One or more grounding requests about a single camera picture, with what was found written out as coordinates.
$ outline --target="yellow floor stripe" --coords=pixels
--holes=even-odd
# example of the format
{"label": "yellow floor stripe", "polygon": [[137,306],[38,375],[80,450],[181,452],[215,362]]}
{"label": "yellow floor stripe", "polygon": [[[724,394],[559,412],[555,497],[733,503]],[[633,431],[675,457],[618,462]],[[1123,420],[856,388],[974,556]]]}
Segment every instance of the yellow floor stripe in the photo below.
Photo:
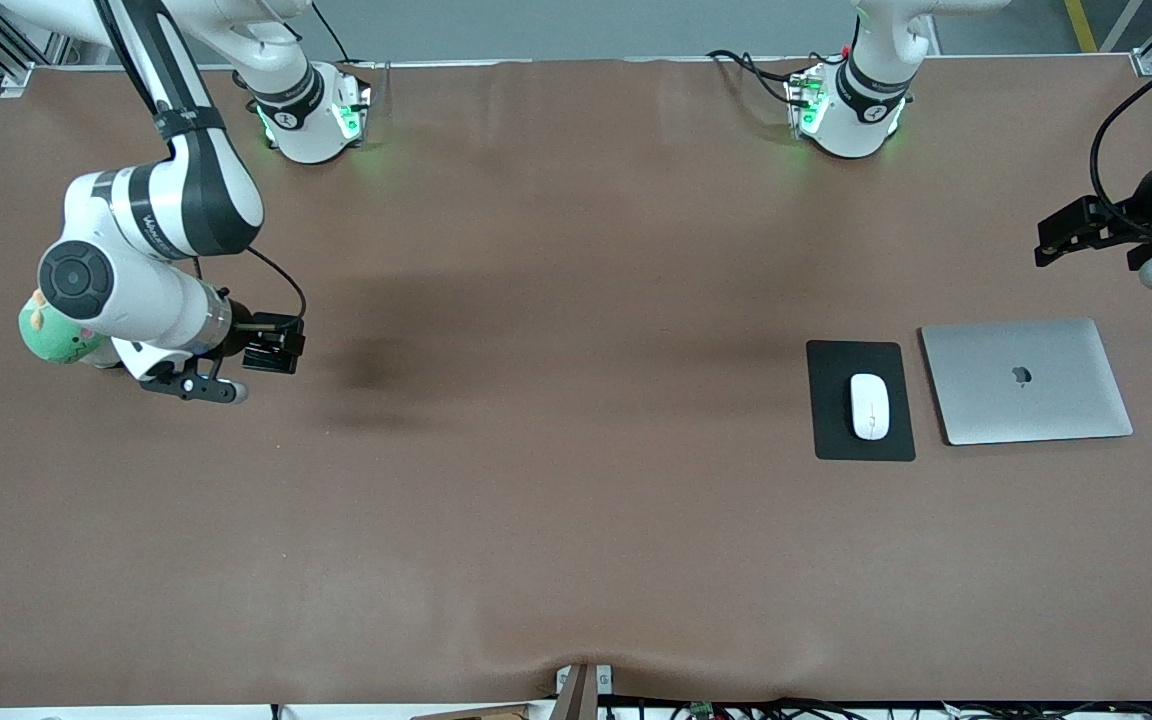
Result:
{"label": "yellow floor stripe", "polygon": [[1083,10],[1083,0],[1064,0],[1064,9],[1069,13],[1069,22],[1074,25],[1074,36],[1078,37],[1078,47],[1083,53],[1096,53],[1096,36],[1087,23],[1087,14]]}

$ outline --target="brown tablecloth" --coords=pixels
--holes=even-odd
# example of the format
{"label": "brown tablecloth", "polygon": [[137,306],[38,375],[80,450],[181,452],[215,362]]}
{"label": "brown tablecloth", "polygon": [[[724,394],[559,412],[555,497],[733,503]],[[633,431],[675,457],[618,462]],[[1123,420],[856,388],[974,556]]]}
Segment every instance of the brown tablecloth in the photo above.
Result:
{"label": "brown tablecloth", "polygon": [[[370,146],[297,167],[210,76],[311,302],[301,372],[235,374],[237,409],[28,354],[65,187],[162,147],[119,74],[0,104],[0,705],[492,702],[573,660],[622,694],[1152,698],[1152,291],[1030,255],[1128,60],[929,61],[858,161],[732,65],[369,77]],[[1115,195],[1149,168],[1152,96],[1105,150]],[[916,328],[1076,314],[1135,437],[942,444]],[[918,460],[814,458],[809,340],[904,347]]]}

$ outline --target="wire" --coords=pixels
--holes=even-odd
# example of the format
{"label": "wire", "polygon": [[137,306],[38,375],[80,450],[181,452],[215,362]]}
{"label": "wire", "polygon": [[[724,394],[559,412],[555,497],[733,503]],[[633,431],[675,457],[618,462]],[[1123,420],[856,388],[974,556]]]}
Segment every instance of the wire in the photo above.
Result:
{"label": "wire", "polygon": [[778,92],[776,89],[767,82],[770,79],[773,82],[786,82],[786,79],[790,76],[787,76],[787,74],[786,76],[778,76],[775,73],[768,73],[767,70],[759,68],[758,65],[755,63],[753,56],[750,56],[749,53],[737,56],[735,53],[732,53],[730,50],[714,50],[713,53],[708,53],[708,58],[713,58],[714,60],[718,60],[719,58],[735,59],[736,65],[740,65],[742,69],[746,70],[746,73],[752,73],[755,77],[758,78],[759,85],[763,85],[763,90],[767,91],[767,94],[775,97],[786,105],[795,106],[795,108],[805,108],[808,106],[808,104],[803,100],[790,100],[788,97],[780,94],[780,92]]}
{"label": "wire", "polygon": [[335,33],[335,28],[333,28],[332,23],[323,16],[323,9],[319,8],[319,5],[317,3],[314,3],[314,15],[319,17],[319,22],[323,23],[323,26],[326,31],[328,31],[328,35],[332,36],[332,40],[338,45],[338,50],[340,50],[340,61],[342,61],[342,63],[356,63],[357,60],[349,56],[349,53],[344,50],[343,43],[340,41],[340,36]]}
{"label": "wire", "polygon": [[1025,705],[1025,703],[1021,703],[1014,710],[980,705],[980,703],[967,703],[967,705],[961,705],[958,710],[963,711],[960,720],[1066,720],[1075,712],[1087,711],[1096,705],[1096,702],[1084,702],[1069,710],[1048,712],[1032,705]]}
{"label": "wire", "polygon": [[1132,228],[1143,237],[1152,238],[1152,228],[1146,225],[1137,223],[1131,218],[1120,210],[1114,202],[1111,202],[1111,197],[1105,192],[1105,184],[1101,182],[1101,143],[1105,142],[1105,134],[1111,129],[1111,124],[1114,124],[1114,120],[1119,119],[1121,114],[1126,113],[1135,101],[1139,100],[1140,97],[1146,94],[1152,90],[1152,78],[1147,83],[1139,86],[1137,91],[1128,96],[1128,99],[1120,103],[1120,105],[1101,122],[1100,129],[1097,129],[1096,137],[1092,139],[1092,151],[1091,158],[1089,158],[1089,164],[1091,164],[1092,170],[1092,190],[1096,191],[1096,197],[1100,202],[1102,209],[1107,211],[1108,214],[1114,215],[1116,220],[1126,225],[1126,227]]}
{"label": "wire", "polygon": [[296,313],[296,316],[294,316],[294,318],[289,320],[285,320],[285,323],[280,325],[276,325],[274,329],[280,331],[283,328],[289,328],[294,324],[300,323],[300,320],[305,319],[305,311],[308,310],[308,301],[305,300],[305,291],[301,290],[301,286],[300,283],[296,282],[296,278],[289,275],[287,273],[287,270],[279,268],[278,263],[271,260],[270,258],[266,258],[265,253],[262,252],[260,250],[256,250],[255,247],[248,247],[247,251],[251,252],[251,255],[257,256],[257,258],[260,258],[262,263],[270,265],[270,267],[273,268],[275,273],[283,275],[283,280],[287,281],[289,286],[291,286],[291,289],[296,291],[296,296],[301,298],[301,310]]}
{"label": "wire", "polygon": [[[856,41],[859,39],[861,39],[861,15],[856,14],[856,26],[851,31],[851,45],[847,46],[847,53],[850,54],[851,51],[855,50]],[[843,65],[847,61],[847,55],[833,55],[831,58],[826,58],[825,55],[814,53],[813,51],[813,53],[808,53],[808,59],[818,60],[820,61],[820,63],[825,65]]]}
{"label": "wire", "polygon": [[291,33],[291,37],[294,38],[294,40],[291,40],[291,41],[268,41],[268,40],[262,40],[262,41],[264,41],[265,45],[273,45],[275,47],[285,47],[285,46],[289,46],[289,45],[296,45],[297,41],[305,40],[305,37],[302,37],[301,33],[294,31],[294,29],[291,29],[291,26],[289,26],[289,24],[287,24],[287,18],[283,18],[283,15],[279,15],[278,12],[274,10],[274,8],[270,8],[268,0],[256,0],[256,1],[257,1],[257,3],[260,3],[262,6],[264,6],[265,12],[270,14],[270,17],[274,18],[274,22],[278,23],[278,24],[280,24],[280,26],[283,26],[285,31]]}

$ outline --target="black cable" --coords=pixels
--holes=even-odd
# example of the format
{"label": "black cable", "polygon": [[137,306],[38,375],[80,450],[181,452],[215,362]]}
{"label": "black cable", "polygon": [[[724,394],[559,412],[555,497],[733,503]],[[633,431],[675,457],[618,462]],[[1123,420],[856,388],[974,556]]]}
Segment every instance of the black cable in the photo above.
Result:
{"label": "black cable", "polygon": [[1064,710],[1061,712],[1049,712],[1049,714],[1046,714],[1046,717],[1051,717],[1052,720],[1064,720],[1066,717],[1073,715],[1075,714],[1075,712],[1084,712],[1091,710],[1093,705],[1096,705],[1096,703],[1084,702],[1083,705],[1079,705],[1078,707],[1073,707],[1070,710]]}
{"label": "black cable", "polygon": [[759,85],[763,85],[763,90],[767,91],[767,94],[775,97],[786,105],[794,106],[794,108],[805,108],[808,106],[808,104],[803,100],[788,99],[788,97],[780,94],[775,88],[768,85],[768,79],[774,82],[786,82],[786,79],[790,76],[778,76],[775,73],[768,73],[767,70],[760,69],[758,65],[755,63],[753,56],[750,56],[749,53],[737,56],[735,53],[732,53],[730,50],[714,50],[713,53],[708,53],[708,58],[713,58],[714,60],[718,60],[719,58],[735,58],[736,65],[740,65],[741,69],[746,70],[746,73],[752,73],[755,77],[758,78]]}
{"label": "black cable", "polygon": [[326,28],[328,35],[332,36],[332,40],[338,45],[338,50],[340,51],[340,61],[342,61],[342,63],[353,63],[353,61],[356,61],[349,58],[349,53],[344,50],[343,43],[340,41],[340,36],[335,33],[335,28],[333,28],[332,23],[323,16],[323,9],[319,8],[318,3],[314,3],[314,15],[319,17],[319,22],[323,23],[323,26]]}
{"label": "black cable", "polygon": [[781,698],[781,700],[778,700],[776,703],[778,705],[781,705],[783,707],[795,707],[799,710],[805,710],[810,712],[810,714],[816,717],[820,715],[820,712],[817,711],[824,711],[824,712],[833,712],[833,714],[846,717],[847,720],[865,720],[865,717],[855,714],[855,712],[851,712],[846,707],[835,705],[835,703],[832,702],[809,700],[808,698]]}
{"label": "black cable", "polygon": [[746,65],[745,63],[745,58],[748,58],[748,56],[749,56],[749,53],[746,53],[745,55],[737,55],[735,53],[732,53],[730,50],[714,50],[713,53],[708,54],[708,58],[713,58],[713,59],[727,58],[728,60],[732,60],[734,63],[740,65],[741,68],[744,68],[746,70],[746,73],[758,73],[759,76],[763,76],[763,77],[765,77],[765,78],[767,78],[770,81],[774,81],[774,82],[786,82],[794,74],[794,73],[787,73],[787,74],[783,74],[783,76],[780,76],[780,74],[775,74],[773,71],[768,71],[768,70],[764,70],[763,68],[759,68],[758,65]]}
{"label": "black cable", "polygon": [[296,296],[301,298],[301,310],[296,313],[296,316],[294,316],[294,318],[291,318],[290,320],[287,320],[287,323],[278,325],[275,329],[291,327],[298,320],[305,319],[305,311],[308,310],[308,301],[305,300],[305,291],[301,290],[301,286],[300,283],[296,282],[296,278],[289,275],[287,273],[287,270],[279,268],[278,263],[271,260],[270,258],[266,258],[265,253],[262,252],[260,250],[256,250],[255,247],[249,247],[247,251],[251,252],[251,255],[257,256],[257,258],[260,258],[262,263],[270,265],[270,267],[273,268],[275,273],[283,275],[283,280],[287,281],[289,286],[291,286],[291,289],[296,291]]}
{"label": "black cable", "polygon": [[[852,50],[856,50],[856,41],[859,39],[861,39],[861,15],[858,14],[856,15],[856,26],[852,28],[851,31],[851,45],[847,46],[847,53],[851,53]],[[847,61],[847,58],[844,56],[840,56],[838,60],[831,60],[825,55],[814,52],[808,53],[808,59],[819,60],[823,61],[823,63],[825,65],[843,65]]]}
{"label": "black cable", "polygon": [[1105,184],[1101,182],[1101,143],[1105,142],[1105,134],[1111,129],[1111,124],[1114,124],[1114,120],[1119,119],[1121,114],[1126,113],[1135,101],[1139,100],[1140,97],[1146,94],[1152,90],[1152,78],[1147,83],[1144,83],[1139,90],[1135,91],[1132,94],[1128,96],[1128,99],[1120,103],[1120,105],[1101,122],[1101,127],[1097,129],[1096,137],[1092,139],[1092,151],[1091,151],[1091,170],[1092,170],[1092,190],[1096,191],[1096,197],[1100,202],[1102,209],[1107,211],[1108,214],[1114,215],[1116,220],[1126,225],[1126,227],[1132,228],[1143,237],[1152,238],[1152,228],[1146,227],[1146,225],[1137,223],[1131,218],[1120,210],[1114,202],[1111,202],[1111,197],[1105,192]]}

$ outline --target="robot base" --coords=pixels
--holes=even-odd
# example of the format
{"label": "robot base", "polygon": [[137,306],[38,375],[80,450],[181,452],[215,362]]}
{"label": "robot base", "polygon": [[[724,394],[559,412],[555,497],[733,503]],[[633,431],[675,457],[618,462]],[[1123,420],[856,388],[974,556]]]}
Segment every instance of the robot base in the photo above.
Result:
{"label": "robot base", "polygon": [[835,77],[841,67],[842,65],[813,65],[785,83],[788,99],[808,104],[805,108],[790,106],[790,128],[794,128],[795,137],[809,137],[821,150],[838,158],[872,156],[896,131],[901,111],[905,109],[905,100],[901,100],[888,113],[890,118],[884,118],[882,122],[861,122],[855,111],[838,97]]}
{"label": "robot base", "polygon": [[316,165],[335,158],[346,147],[357,147],[366,138],[371,86],[334,65],[311,63],[324,81],[323,103],[297,129],[283,128],[257,108],[271,149],[282,150],[289,160]]}

